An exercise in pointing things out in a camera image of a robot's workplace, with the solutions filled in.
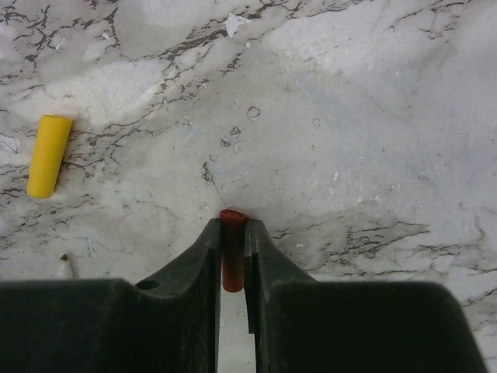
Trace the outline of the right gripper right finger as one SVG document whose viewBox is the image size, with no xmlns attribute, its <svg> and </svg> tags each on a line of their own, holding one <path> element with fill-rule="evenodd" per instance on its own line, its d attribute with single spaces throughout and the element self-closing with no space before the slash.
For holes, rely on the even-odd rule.
<svg viewBox="0 0 497 373">
<path fill-rule="evenodd" d="M 245 297 L 259 372 L 484 372 L 456 298 L 425 281 L 328 281 L 245 228 Z"/>
</svg>

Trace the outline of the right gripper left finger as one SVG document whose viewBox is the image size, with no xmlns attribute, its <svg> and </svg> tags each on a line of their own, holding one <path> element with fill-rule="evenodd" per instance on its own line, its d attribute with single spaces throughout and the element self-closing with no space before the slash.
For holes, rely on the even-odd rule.
<svg viewBox="0 0 497 373">
<path fill-rule="evenodd" d="M 3 372 L 215 372 L 221 224 L 149 277 L 5 281 Z"/>
</svg>

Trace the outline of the brown pen cap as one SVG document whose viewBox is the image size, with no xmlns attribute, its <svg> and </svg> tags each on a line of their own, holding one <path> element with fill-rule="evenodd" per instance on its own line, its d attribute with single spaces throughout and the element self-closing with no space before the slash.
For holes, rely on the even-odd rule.
<svg viewBox="0 0 497 373">
<path fill-rule="evenodd" d="M 223 288 L 237 293 L 244 287 L 245 227 L 246 214 L 224 209 L 220 211 Z"/>
</svg>

